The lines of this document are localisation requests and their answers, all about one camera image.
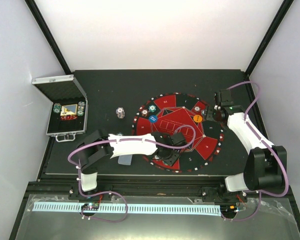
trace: white plastic piece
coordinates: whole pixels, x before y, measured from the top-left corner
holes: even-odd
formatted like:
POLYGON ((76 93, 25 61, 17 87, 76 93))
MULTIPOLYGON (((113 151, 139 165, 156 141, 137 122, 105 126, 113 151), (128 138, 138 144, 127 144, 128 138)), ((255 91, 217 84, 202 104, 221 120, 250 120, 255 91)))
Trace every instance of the white plastic piece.
POLYGON ((91 174, 81 173, 81 188, 84 192, 96 189, 97 187, 97 172, 91 174))
POLYGON ((118 158, 118 164, 130 166, 132 162, 132 155, 121 155, 118 158))
POLYGON ((113 147, 113 155, 111 158, 115 158, 121 155, 133 155, 143 154, 152 155, 158 149, 156 144, 145 141, 156 141, 155 137, 150 133, 140 136, 117 136, 109 134, 109 140, 116 140, 116 142, 110 142, 110 146, 113 147), (120 141, 120 139, 140 139, 140 141, 120 141))
POLYGON ((256 137, 254 132, 248 127, 246 122, 248 122, 252 128, 258 133, 262 140, 264 140, 269 146, 274 144, 266 139, 261 132, 255 127, 255 125, 246 116, 246 121, 244 120, 245 114, 243 112, 237 112, 228 117, 227 125, 228 127, 237 135, 241 143, 243 144, 246 152, 249 154, 251 149, 260 148, 265 149, 266 146, 256 137))
POLYGON ((249 190, 244 180, 244 173, 239 173, 225 178, 225 186, 229 192, 249 190))

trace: black tabletop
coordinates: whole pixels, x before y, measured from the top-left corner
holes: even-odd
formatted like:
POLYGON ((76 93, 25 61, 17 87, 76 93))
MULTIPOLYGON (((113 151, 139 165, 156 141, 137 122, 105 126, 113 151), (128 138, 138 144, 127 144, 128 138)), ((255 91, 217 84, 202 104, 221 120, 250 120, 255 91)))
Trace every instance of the black tabletop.
MULTIPOLYGON (((88 121, 85 134, 77 135, 73 142, 54 141, 45 173, 49 175, 75 175, 76 168, 68 163, 68 155, 87 135, 97 129, 111 134, 132 134, 132 123, 140 106, 154 96, 166 93, 194 95, 214 105, 214 93, 244 81, 240 70, 77 70, 74 75, 88 98, 88 121), (125 117, 119 119, 116 109, 123 107, 125 117)), ((250 104, 245 86, 232 90, 236 104, 247 108, 250 104)), ((252 122, 255 116, 249 113, 252 122)), ((194 172, 174 173, 150 165, 141 155, 134 155, 131 165, 118 164, 118 158, 98 163, 98 175, 195 175, 228 176, 241 173, 247 153, 235 134, 224 131, 222 148, 213 161, 194 172)))

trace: orange chip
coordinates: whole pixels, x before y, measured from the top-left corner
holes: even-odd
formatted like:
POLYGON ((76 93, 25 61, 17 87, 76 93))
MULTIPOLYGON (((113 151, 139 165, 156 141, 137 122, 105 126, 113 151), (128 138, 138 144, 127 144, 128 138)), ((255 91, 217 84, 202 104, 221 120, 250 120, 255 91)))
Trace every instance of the orange chip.
POLYGON ((196 123, 201 123, 203 120, 201 115, 194 115, 193 116, 193 121, 195 121, 196 123))

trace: chip case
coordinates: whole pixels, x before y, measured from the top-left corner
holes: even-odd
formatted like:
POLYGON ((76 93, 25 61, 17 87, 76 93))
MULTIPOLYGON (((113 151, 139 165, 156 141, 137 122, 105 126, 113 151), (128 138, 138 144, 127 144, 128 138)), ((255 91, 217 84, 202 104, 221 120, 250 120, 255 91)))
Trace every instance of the chip case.
POLYGON ((87 94, 73 74, 32 79, 32 84, 50 101, 46 134, 57 142, 69 142, 87 129, 87 94))

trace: black frame edge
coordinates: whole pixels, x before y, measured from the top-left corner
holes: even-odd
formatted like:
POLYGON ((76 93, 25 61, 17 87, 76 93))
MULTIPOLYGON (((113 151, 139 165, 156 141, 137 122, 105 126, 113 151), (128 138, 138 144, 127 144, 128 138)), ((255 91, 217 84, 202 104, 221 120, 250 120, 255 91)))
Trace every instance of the black frame edge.
POLYGON ((48 41, 52 51, 54 52, 56 58, 58 59, 61 67, 63 68, 64 73, 66 75, 71 74, 70 68, 69 68, 64 56, 62 55, 62 53, 57 45, 57 42, 55 41, 52 33, 50 32, 50 29, 49 29, 44 17, 42 16, 35 0, 24 0, 24 1, 27 4, 28 8, 30 9, 34 19, 38 23, 41 31, 43 32, 43 35, 45 36, 46 40, 48 41))
POLYGON ((19 227, 20 227, 22 218, 24 216, 24 212, 26 210, 27 202, 28 202, 28 197, 23 197, 19 211, 18 211, 15 221, 14 221, 14 225, 13 225, 11 233, 10 233, 9 240, 15 240, 17 238, 19 227))
POLYGON ((290 206, 294 215, 294 218, 296 219, 296 225, 298 227, 299 233, 300 233, 300 211, 298 208, 298 205, 296 203, 296 201, 290 201, 290 206))
POLYGON ((36 179, 39 180, 39 181, 46 172, 46 168, 48 166, 48 162, 49 162, 50 154, 51 154, 51 151, 52 151, 52 147, 54 146, 54 142, 55 142, 55 138, 50 136, 49 140, 48 140, 48 143, 46 145, 46 148, 45 148, 45 152, 44 152, 44 155, 43 155, 43 158, 42 158, 42 161, 41 161, 41 165, 40 165, 38 175, 36 177, 36 179))
POLYGON ((272 37, 274 36, 275 32, 277 31, 280 23, 284 19, 286 13, 288 12, 291 4, 294 2, 294 0, 284 0, 276 13, 274 19, 272 20, 268 30, 266 31, 259 47, 257 48, 251 62, 249 63, 249 66, 247 67, 245 73, 250 76, 255 67, 257 66, 262 54, 266 50, 269 42, 271 41, 272 37))

